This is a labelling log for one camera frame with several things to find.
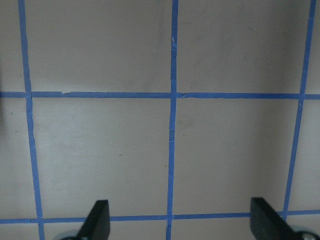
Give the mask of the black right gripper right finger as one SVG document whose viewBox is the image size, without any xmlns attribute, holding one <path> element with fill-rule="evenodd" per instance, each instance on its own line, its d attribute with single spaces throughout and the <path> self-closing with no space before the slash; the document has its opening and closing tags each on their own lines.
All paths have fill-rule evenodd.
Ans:
<svg viewBox="0 0 320 240">
<path fill-rule="evenodd" d="M 295 232 L 262 197 L 250 200 L 250 230 L 256 240 L 299 240 Z"/>
</svg>

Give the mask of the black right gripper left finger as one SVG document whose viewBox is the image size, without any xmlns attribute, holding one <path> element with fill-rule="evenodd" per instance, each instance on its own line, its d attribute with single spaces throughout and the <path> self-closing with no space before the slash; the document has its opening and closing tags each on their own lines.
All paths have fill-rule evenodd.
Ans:
<svg viewBox="0 0 320 240">
<path fill-rule="evenodd" d="M 76 235 L 76 240 L 107 240 L 111 231 L 108 200 L 97 200 Z"/>
</svg>

